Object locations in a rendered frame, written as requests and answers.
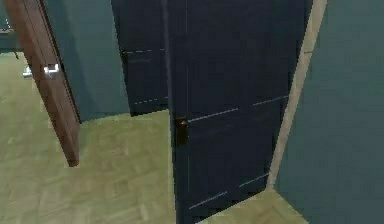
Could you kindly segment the dark blue room door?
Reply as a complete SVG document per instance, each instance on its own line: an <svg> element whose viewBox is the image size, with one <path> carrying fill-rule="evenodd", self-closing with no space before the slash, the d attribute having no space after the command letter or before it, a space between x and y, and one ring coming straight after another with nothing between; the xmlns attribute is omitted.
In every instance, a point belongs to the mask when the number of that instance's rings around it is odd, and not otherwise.
<svg viewBox="0 0 384 224"><path fill-rule="evenodd" d="M176 224L266 188L313 1L161 0Z"/></svg>
<svg viewBox="0 0 384 224"><path fill-rule="evenodd" d="M130 114L168 106L161 0L111 0Z"/></svg>

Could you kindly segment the beige door frame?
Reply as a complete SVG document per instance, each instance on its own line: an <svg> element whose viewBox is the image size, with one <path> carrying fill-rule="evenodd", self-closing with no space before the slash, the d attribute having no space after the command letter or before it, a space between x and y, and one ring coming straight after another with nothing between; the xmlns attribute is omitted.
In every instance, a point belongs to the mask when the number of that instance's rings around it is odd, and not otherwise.
<svg viewBox="0 0 384 224"><path fill-rule="evenodd" d="M284 111L282 125L276 142L273 159L268 175L267 188L273 189L277 180L279 168L284 155L290 130L295 118L296 109L309 69L312 52L314 51L318 32L320 30L323 15L327 8L328 0L314 0L308 19L303 44L299 51L298 63L292 80L292 86L288 95L288 104Z"/></svg>

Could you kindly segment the brown wooden room door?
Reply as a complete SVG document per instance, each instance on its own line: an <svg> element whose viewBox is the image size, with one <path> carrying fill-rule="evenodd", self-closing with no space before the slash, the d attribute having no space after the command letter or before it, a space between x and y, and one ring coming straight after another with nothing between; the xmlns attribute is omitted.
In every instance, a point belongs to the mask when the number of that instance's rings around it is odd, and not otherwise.
<svg viewBox="0 0 384 224"><path fill-rule="evenodd" d="M80 120L43 0L2 0L70 167L79 164ZM52 78L43 68L58 64Z"/></svg>

